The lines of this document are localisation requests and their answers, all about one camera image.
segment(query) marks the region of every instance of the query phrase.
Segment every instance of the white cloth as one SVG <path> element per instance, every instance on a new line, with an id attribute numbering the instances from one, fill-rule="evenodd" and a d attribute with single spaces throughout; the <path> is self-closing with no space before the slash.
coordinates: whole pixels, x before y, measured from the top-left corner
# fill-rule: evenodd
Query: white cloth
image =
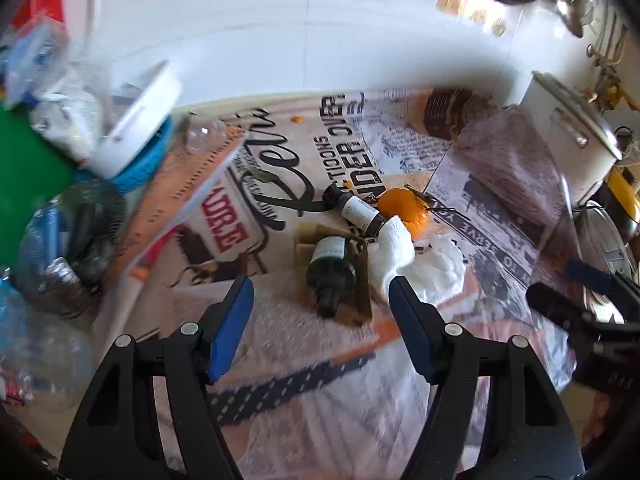
<path id="1" fill-rule="evenodd" d="M 388 304 L 391 280 L 405 276 L 418 298 L 438 305 L 460 294 L 465 264 L 460 250 L 448 239 L 430 237 L 431 250 L 415 254 L 411 234 L 398 216 L 380 229 L 378 242 L 369 247 L 369 285 Z"/>

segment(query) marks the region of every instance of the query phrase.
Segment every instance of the green board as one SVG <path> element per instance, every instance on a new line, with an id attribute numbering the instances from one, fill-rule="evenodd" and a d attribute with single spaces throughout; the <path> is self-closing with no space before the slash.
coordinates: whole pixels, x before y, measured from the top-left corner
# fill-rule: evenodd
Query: green board
<path id="1" fill-rule="evenodd" d="M 0 105 L 0 264 L 12 266 L 34 211 L 73 182 L 75 164 Z"/>

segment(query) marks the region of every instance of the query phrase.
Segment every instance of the dark glass bottle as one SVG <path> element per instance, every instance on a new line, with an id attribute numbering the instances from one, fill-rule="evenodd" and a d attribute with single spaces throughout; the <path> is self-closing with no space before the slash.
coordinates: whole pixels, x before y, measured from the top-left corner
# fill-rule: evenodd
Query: dark glass bottle
<path id="1" fill-rule="evenodd" d="M 386 222 L 386 218 L 373 206 L 353 193 L 341 191 L 335 184 L 324 190 L 322 200 L 371 237 L 378 236 L 380 228 Z"/>
<path id="2" fill-rule="evenodd" d="M 316 292 L 320 317 L 335 317 L 346 293 L 355 288 L 351 250 L 351 244 L 342 236 L 327 236 L 314 249 L 306 270 L 306 282 Z"/>

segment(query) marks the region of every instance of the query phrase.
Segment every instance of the bottle label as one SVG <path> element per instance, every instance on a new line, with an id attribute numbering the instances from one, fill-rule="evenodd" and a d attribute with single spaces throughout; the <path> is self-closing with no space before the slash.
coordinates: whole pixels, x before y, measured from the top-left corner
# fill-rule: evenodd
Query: bottle label
<path id="1" fill-rule="evenodd" d="M 344 243 L 345 240 L 341 236 L 328 236 L 318 242 L 314 249 L 314 255 L 311 257 L 311 262 L 316 261 L 318 258 L 325 258 L 331 256 L 333 258 L 344 259 Z"/>
<path id="2" fill-rule="evenodd" d="M 341 214 L 349 222 L 366 231 L 371 221 L 380 214 L 380 211 L 357 196 L 352 196 L 342 208 Z"/>

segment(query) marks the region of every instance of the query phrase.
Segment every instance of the yellow object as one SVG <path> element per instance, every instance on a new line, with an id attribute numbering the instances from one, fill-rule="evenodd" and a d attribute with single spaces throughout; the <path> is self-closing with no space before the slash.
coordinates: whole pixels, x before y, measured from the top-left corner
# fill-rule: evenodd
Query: yellow object
<path id="1" fill-rule="evenodd" d="M 640 223 L 640 199 L 617 166 L 604 179 L 616 200 L 634 222 Z"/>
<path id="2" fill-rule="evenodd" d="M 422 237 L 430 218 L 426 204 L 410 190 L 399 187 L 389 189 L 380 196 L 378 211 L 386 218 L 398 215 L 413 240 Z"/>
<path id="3" fill-rule="evenodd" d="M 631 108 L 635 112 L 640 112 L 640 107 L 638 107 L 638 104 L 631 98 L 631 96 L 628 93 L 626 93 L 622 89 L 622 87 L 620 87 L 618 89 L 620 90 L 620 95 L 626 101 L 626 104 L 629 105 L 629 108 Z"/>

